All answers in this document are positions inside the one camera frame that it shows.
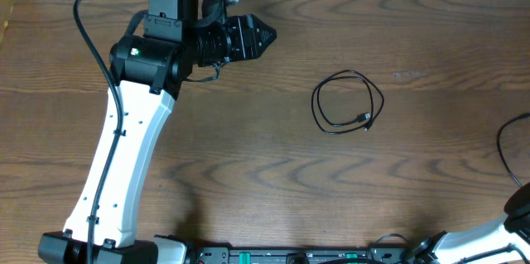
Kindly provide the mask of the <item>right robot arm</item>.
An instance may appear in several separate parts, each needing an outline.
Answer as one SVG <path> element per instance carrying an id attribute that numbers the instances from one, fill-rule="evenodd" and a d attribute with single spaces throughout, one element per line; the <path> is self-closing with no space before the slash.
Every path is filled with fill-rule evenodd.
<path id="1" fill-rule="evenodd" d="M 441 232 L 405 254 L 406 263 L 529 262 L 529 185 L 504 205 L 503 216 L 467 231 Z"/>

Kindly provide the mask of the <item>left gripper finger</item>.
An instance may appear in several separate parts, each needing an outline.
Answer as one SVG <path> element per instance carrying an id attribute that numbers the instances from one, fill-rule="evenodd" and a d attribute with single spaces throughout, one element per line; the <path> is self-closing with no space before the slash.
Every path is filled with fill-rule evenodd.
<path id="1" fill-rule="evenodd" d="M 274 41 L 255 41 L 252 45 L 252 59 L 258 59 Z"/>
<path id="2" fill-rule="evenodd" d="M 252 15 L 252 20 L 258 43 L 273 43 L 277 39 L 277 31 L 274 28 L 255 15 Z"/>

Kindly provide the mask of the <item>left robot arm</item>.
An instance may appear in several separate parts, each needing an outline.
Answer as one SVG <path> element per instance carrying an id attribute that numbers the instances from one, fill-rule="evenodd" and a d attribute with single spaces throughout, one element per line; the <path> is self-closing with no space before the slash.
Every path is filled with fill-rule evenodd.
<path id="1" fill-rule="evenodd" d="M 99 66 L 108 82 L 104 127 L 79 200 L 59 232 L 41 237 L 47 263 L 193 263 L 172 236 L 137 238 L 137 213 L 157 139 L 195 67 L 254 60 L 277 33 L 239 0 L 148 0 Z"/>

